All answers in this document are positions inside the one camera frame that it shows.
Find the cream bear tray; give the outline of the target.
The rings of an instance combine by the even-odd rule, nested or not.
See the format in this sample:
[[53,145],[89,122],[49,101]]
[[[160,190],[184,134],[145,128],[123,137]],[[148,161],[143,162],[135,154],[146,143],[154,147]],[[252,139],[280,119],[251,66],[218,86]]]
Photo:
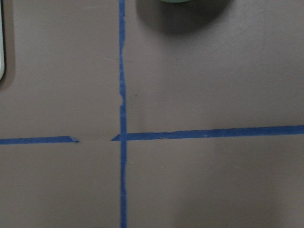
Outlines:
[[0,4],[0,79],[3,78],[5,72],[5,54],[4,54],[4,38],[3,38],[3,19],[2,19],[2,3]]

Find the mint green bowl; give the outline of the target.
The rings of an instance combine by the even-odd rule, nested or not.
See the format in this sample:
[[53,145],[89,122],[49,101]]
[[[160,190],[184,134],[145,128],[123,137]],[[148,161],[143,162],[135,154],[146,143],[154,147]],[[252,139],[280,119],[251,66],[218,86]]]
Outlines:
[[161,2],[171,3],[171,4],[177,4],[177,3],[184,3],[188,2],[190,0],[160,0]]

